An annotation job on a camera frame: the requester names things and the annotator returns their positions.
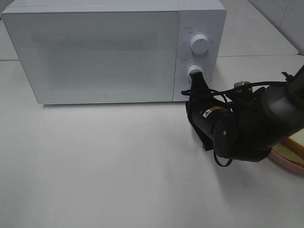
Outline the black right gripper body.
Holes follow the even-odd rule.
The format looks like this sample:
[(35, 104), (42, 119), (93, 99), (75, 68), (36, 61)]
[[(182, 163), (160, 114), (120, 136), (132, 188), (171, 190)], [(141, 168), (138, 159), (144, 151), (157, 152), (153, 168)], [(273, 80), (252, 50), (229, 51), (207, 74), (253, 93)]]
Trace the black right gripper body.
[(232, 150), (232, 112), (211, 91), (189, 91), (187, 118), (206, 151)]

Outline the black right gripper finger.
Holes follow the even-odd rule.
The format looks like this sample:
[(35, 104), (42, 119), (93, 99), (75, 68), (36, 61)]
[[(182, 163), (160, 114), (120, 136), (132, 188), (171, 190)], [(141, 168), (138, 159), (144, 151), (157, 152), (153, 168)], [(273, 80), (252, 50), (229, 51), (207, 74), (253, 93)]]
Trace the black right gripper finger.
[(191, 93), (209, 93), (209, 87), (206, 84), (202, 72), (194, 72), (190, 74), (191, 78)]

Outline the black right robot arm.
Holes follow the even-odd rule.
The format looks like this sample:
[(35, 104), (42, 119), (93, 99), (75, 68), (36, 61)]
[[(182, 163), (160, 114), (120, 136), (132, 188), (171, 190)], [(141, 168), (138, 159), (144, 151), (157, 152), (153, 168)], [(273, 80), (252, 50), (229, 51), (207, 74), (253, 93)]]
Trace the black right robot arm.
[(304, 74), (286, 74), (284, 82), (235, 84), (211, 90), (201, 72), (192, 73), (183, 94), (188, 120), (214, 158), (258, 162), (274, 145), (304, 127)]

